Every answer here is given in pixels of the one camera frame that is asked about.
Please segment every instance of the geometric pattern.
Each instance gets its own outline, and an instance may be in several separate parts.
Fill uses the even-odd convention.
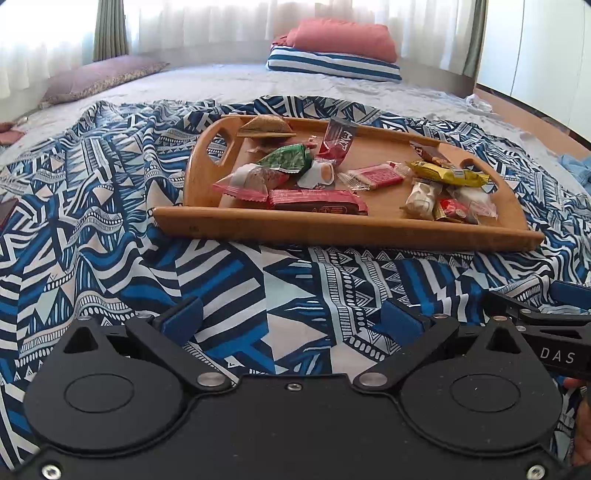
[[[545,240],[525,254],[443,254],[166,237],[153,208],[182,203],[196,138],[230,112],[338,116],[445,140],[505,176]],[[218,138],[209,154],[219,158],[224,147]],[[380,324],[388,298],[483,323],[478,301],[488,288],[551,306],[550,280],[591,281],[588,198],[565,191],[519,146],[476,124],[405,118],[345,100],[100,101],[0,171],[0,201],[12,197],[20,200],[0,236],[0,458],[10,468],[37,450],[22,399],[76,316],[118,325],[198,295],[203,326],[185,349],[231,379],[354,377],[399,349]],[[563,393],[561,455],[578,401]]]

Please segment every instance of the wooden tray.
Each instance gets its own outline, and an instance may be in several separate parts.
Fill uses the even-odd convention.
[[[541,232],[529,229],[521,206],[511,188],[488,164],[452,145],[382,128],[358,127],[345,161],[337,169],[345,171],[392,160],[419,160],[409,141],[433,145],[458,166],[474,164],[488,173],[498,189],[492,195],[498,219],[480,218],[483,225],[415,220],[400,209],[410,194],[410,180],[373,192],[360,192],[368,205],[368,216],[333,213],[265,210],[264,204],[244,202],[214,192],[211,185],[241,165],[260,160],[264,154],[249,153],[254,140],[237,138],[237,130],[253,117],[236,115],[222,118],[199,137],[184,181],[184,206],[157,207],[154,216],[169,235],[233,241],[258,241],[281,244],[367,245],[414,248],[432,251],[528,251],[544,239]],[[320,139],[327,121],[290,118],[295,139]],[[219,164],[207,154],[216,134],[228,147]],[[345,186],[336,179],[336,188]]]

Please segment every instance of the green wrapped candy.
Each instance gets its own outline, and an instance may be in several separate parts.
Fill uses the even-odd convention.
[[[285,145],[256,163],[284,173],[304,173],[312,165],[312,154],[301,143]]]

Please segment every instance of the white sheer curtain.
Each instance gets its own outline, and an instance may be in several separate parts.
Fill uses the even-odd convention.
[[[0,6],[0,99],[92,61],[97,0]]]
[[[462,73],[475,0],[124,0],[130,50],[272,40],[307,17],[389,27],[398,54]]]

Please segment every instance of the yellow snack package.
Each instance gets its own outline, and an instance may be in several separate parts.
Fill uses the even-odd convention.
[[[482,187],[490,176],[465,168],[444,168],[426,161],[413,161],[408,166],[418,177],[462,187]]]

